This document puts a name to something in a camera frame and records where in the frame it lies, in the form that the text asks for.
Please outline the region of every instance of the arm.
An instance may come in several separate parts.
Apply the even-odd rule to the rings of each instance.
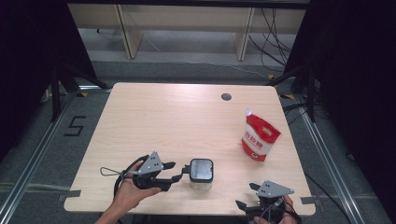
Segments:
[[[140,164],[141,162],[137,163],[131,170],[135,170]],[[131,176],[127,177],[129,178],[122,180],[116,197],[96,224],[114,224],[128,211],[136,208],[143,199],[161,192],[160,188],[139,189],[134,185]]]

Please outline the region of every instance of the wire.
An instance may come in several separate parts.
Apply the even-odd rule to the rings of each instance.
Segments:
[[[264,19],[265,19],[265,22],[267,23],[267,26],[268,26],[268,29],[269,29],[268,36],[265,36],[264,34],[262,34],[262,35],[263,35],[264,38],[265,38],[265,43],[268,42],[268,43],[270,43],[272,46],[274,46],[274,47],[276,47],[276,48],[279,49],[279,53],[280,53],[280,55],[281,55],[281,57],[282,57],[283,63],[286,63],[286,60],[288,59],[288,57],[286,56],[286,54],[285,54],[284,51],[291,52],[291,49],[288,48],[286,45],[284,45],[284,44],[279,40],[279,38],[277,37],[277,31],[276,31],[276,9],[273,8],[273,9],[272,9],[272,12],[273,12],[273,20],[272,20],[272,23],[271,23],[271,25],[270,25],[269,21],[267,20],[267,17],[265,16],[265,13],[264,13],[264,11],[263,11],[263,9],[262,9],[262,15],[263,15],[263,17],[264,17]],[[276,41],[276,45],[273,44],[271,41],[268,40],[268,37],[269,37],[270,35],[272,35],[272,36],[274,37],[274,40]]]
[[[347,212],[341,207],[341,205],[335,201],[335,199],[330,196],[330,194],[317,182],[314,180],[314,178],[312,178],[309,174],[306,173],[306,171],[304,171],[304,175],[306,175],[306,177],[308,177],[312,182],[314,182],[314,184],[316,184],[318,186],[318,188],[320,188],[323,193],[325,193],[327,195],[327,197],[329,197],[330,200],[332,200],[332,202],[337,206],[338,209],[340,209],[341,213],[344,215],[344,217],[346,217],[346,220],[349,224],[352,224],[352,222],[350,221]]]
[[[113,172],[113,174],[109,174],[109,175],[121,175],[122,174],[122,172],[118,172],[118,171],[115,171],[115,170],[112,170],[112,169],[108,169],[106,167],[101,167],[100,168],[100,174],[103,175],[103,176],[109,176],[109,175],[103,173],[103,170],[108,170],[108,171]]]
[[[274,206],[273,204],[271,204],[270,206],[268,206],[269,210],[268,210],[268,223],[271,223],[271,210],[272,210],[272,206]]]
[[[163,56],[163,58],[164,58],[166,61],[168,61],[168,62],[171,62],[171,63],[197,64],[197,63],[189,63],[189,62],[183,62],[183,61],[174,61],[174,60],[170,60],[170,59],[168,59],[167,57],[165,57],[165,56],[163,55],[163,51],[160,50],[159,48],[157,48],[157,46],[155,46],[154,43],[152,43],[152,41],[151,41],[146,35],[144,35],[144,38],[148,41],[148,43],[149,43],[153,48],[155,48],[156,50],[158,50],[158,52],[160,52],[161,55]],[[269,77],[266,77],[266,76],[263,75],[263,74],[260,74],[260,73],[257,73],[257,72],[253,72],[253,71],[244,70],[244,69],[241,69],[241,68],[237,68],[237,67],[234,67],[234,66],[232,66],[232,65],[219,64],[219,63],[201,63],[201,64],[209,64],[209,65],[220,66],[220,67],[229,67],[229,68],[232,68],[232,69],[237,70],[237,71],[241,71],[241,72],[245,72],[245,73],[250,73],[250,74],[258,75],[258,76],[260,76],[260,77],[263,77],[263,78],[265,78],[265,79],[270,80]]]
[[[271,208],[271,205],[268,206],[268,207],[262,212],[262,215],[260,216],[260,219],[262,219],[262,218],[264,217],[265,213],[266,213],[268,210],[270,210],[270,208]]]
[[[297,116],[294,120],[292,120],[291,122],[288,123],[288,125],[290,126],[294,121],[296,121],[298,118],[300,118],[303,114],[305,114],[306,112],[308,112],[307,110],[305,110],[303,113],[301,113],[299,116]]]
[[[295,210],[294,210],[294,207],[291,205],[291,204],[289,204],[288,202],[286,202],[286,201],[284,201],[288,206],[290,206],[290,208],[293,210],[293,212],[295,212]]]
[[[277,63],[279,63],[282,66],[285,66],[284,63],[282,63],[280,60],[278,60],[277,58],[275,58],[274,56],[272,56],[270,53],[268,53],[267,51],[265,51],[263,48],[260,48],[258,44],[256,44],[256,42],[253,40],[253,38],[251,38],[251,36],[249,35],[248,38],[251,40],[251,42],[254,44],[254,46],[256,46],[256,48],[262,52],[262,54],[266,54],[268,57],[272,58],[274,61],[276,61]]]
[[[288,111],[285,113],[285,117],[289,114],[290,111],[291,111],[291,110],[288,110]]]
[[[301,106],[306,106],[306,103],[304,103],[304,104],[295,104],[295,105],[287,105],[287,106],[283,107],[283,112],[291,111],[292,109],[295,109],[295,108],[298,108],[298,107],[301,107]]]

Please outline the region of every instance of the tabletop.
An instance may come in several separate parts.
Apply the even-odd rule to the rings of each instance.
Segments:
[[[231,99],[224,100],[226,93]],[[264,162],[242,149],[246,109],[276,127],[280,137]],[[159,177],[179,175],[192,159],[214,163],[211,189],[193,189],[184,175],[167,192],[141,202],[131,213],[149,215],[243,216],[235,200],[257,205],[249,183],[265,180],[294,189],[290,197],[299,215],[315,213],[281,104],[273,87],[240,85],[118,83],[93,133],[67,198],[71,212],[103,212],[111,204],[116,176],[102,176],[101,167],[122,171],[141,156],[157,151],[176,166]]]

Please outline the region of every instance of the black cable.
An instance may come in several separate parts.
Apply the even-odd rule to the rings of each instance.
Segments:
[[[263,61],[262,61],[262,66],[264,66],[266,69],[271,70],[271,71],[274,71],[274,72],[283,72],[283,71],[280,71],[280,70],[276,70],[276,69],[269,68],[268,66],[266,66],[266,65],[264,64]]]
[[[291,111],[291,110],[288,110],[288,111],[285,113],[285,117],[289,114],[290,111]]]
[[[278,40],[278,39],[277,39],[277,35],[274,34],[274,32],[273,32],[273,26],[276,26],[274,11],[273,11],[273,22],[271,23],[271,25],[270,25],[270,22],[267,20],[267,17],[265,16],[265,13],[264,13],[263,9],[262,9],[262,15],[263,15],[263,17],[264,17],[264,19],[265,19],[265,22],[267,23],[267,26],[268,26],[268,36],[265,37],[264,34],[262,34],[262,35],[264,36],[265,40],[266,40],[268,43],[270,43],[273,47],[280,48],[279,45],[275,45],[274,43],[272,43],[272,42],[268,39],[268,37],[269,37],[270,35],[273,35],[274,39],[275,39],[275,40]],[[288,47],[285,46],[285,48],[286,48],[286,49],[284,49],[284,50],[291,51],[291,49],[289,49]]]
[[[277,37],[277,31],[276,31],[276,9],[273,8],[272,11],[273,11],[273,21],[272,21],[271,26],[270,26],[269,21],[267,20],[267,18],[266,18],[266,16],[265,16],[265,13],[264,13],[264,11],[263,11],[263,9],[262,9],[262,15],[263,15],[263,17],[264,17],[264,19],[265,19],[265,22],[267,23],[267,26],[268,26],[268,29],[269,29],[269,34],[268,34],[267,37],[265,37],[264,34],[262,34],[262,35],[263,35],[264,38],[266,39],[266,42],[268,42],[268,43],[270,43],[272,46],[278,48],[279,53],[280,53],[280,56],[282,57],[283,63],[286,63],[286,60],[288,59],[288,57],[286,56],[284,50],[290,52],[290,49],[289,49],[288,47],[286,47],[286,46],[279,40],[279,38]],[[268,40],[269,35],[272,35],[272,36],[274,37],[274,40],[276,41],[276,45],[273,44],[270,40]]]
[[[285,64],[283,64],[280,60],[278,60],[277,58],[275,58],[274,56],[272,56],[270,53],[268,53],[267,51],[265,51],[263,48],[261,48],[258,44],[256,44],[256,42],[251,38],[251,36],[249,35],[248,38],[251,40],[251,42],[254,44],[254,46],[256,46],[256,48],[262,52],[262,54],[264,53],[265,55],[267,55],[268,57],[270,57],[271,59],[273,59],[274,61],[276,61],[277,63],[279,63],[282,66],[285,66]]]
[[[329,199],[332,200],[332,202],[338,207],[338,209],[340,209],[344,217],[346,217],[347,222],[349,224],[352,224],[352,222],[349,219],[349,216],[347,215],[347,212],[341,207],[341,205],[338,202],[336,202],[335,199],[332,196],[330,196],[330,194],[317,181],[314,180],[314,178],[312,178],[309,174],[307,174],[306,171],[304,171],[304,175],[306,175],[306,177],[308,177],[312,182],[314,182],[314,184],[316,184],[318,188],[320,188],[323,191],[323,193],[325,193],[327,197],[329,197]]]
[[[126,168],[125,170],[123,170],[123,171],[120,173],[119,178],[117,178],[116,183],[114,184],[114,190],[113,190],[114,197],[116,197],[117,191],[119,190],[120,182],[125,178],[126,173],[128,173],[128,171],[131,170],[131,168],[132,168],[134,165],[136,165],[138,162],[140,162],[140,161],[145,161],[148,157],[149,157],[149,155],[140,157],[139,159],[137,159],[137,160],[135,160],[134,162],[132,162],[132,164],[129,165],[128,168]]]
[[[298,108],[301,106],[306,106],[306,104],[303,103],[303,104],[287,105],[287,106],[283,107],[283,112],[291,111],[292,109],[295,109],[295,108]]]
[[[299,116],[297,116],[294,120],[292,120],[291,122],[289,122],[288,125],[290,126],[294,121],[296,121],[300,116],[302,116],[302,115],[305,114],[306,112],[308,112],[308,111],[305,110],[303,113],[301,113]]]

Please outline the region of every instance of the gray floor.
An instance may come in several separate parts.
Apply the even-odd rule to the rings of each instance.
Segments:
[[[271,68],[282,69],[268,57],[261,57],[252,43],[247,45],[247,55],[243,62],[236,60],[232,34],[206,32],[147,32],[142,40],[136,58],[126,59],[120,32],[101,30],[80,30],[92,64],[101,80],[112,84],[117,81],[147,82],[191,82],[228,83],[262,85],[269,74],[279,76],[262,66],[262,61]],[[252,36],[262,44],[261,34]],[[285,45],[292,46],[294,35],[280,35]],[[276,48],[266,49],[279,60]],[[279,94],[289,94],[292,79],[277,86]],[[90,83],[80,80],[80,84]],[[63,209],[64,195],[73,179],[85,149],[89,144],[97,120],[105,106],[108,92],[91,91],[87,97],[76,97],[67,109],[57,130],[51,147],[40,163],[29,188],[9,223],[93,223],[98,214],[68,213]],[[281,99],[283,106],[295,104],[292,99]],[[51,104],[43,103],[26,130],[20,144],[10,150],[0,164],[0,199],[3,201],[15,183],[25,164],[39,144],[50,125]],[[347,148],[332,125],[331,118],[320,106],[315,107],[317,126],[331,152],[346,185],[352,192],[365,223],[391,223],[370,185],[365,180],[357,164],[346,157]],[[304,170],[312,176],[332,198],[340,203],[339,196],[318,154],[317,147],[298,109],[287,114],[290,131],[297,147]],[[68,128],[74,116],[86,116],[80,120],[84,126],[79,137],[66,137],[65,133],[75,130]],[[312,217],[303,217],[304,223],[347,223],[346,218],[335,204],[307,179],[314,195],[318,192],[323,205],[317,205]],[[241,217],[153,217],[159,223],[241,223]],[[132,216],[125,216],[124,223],[131,223]]]

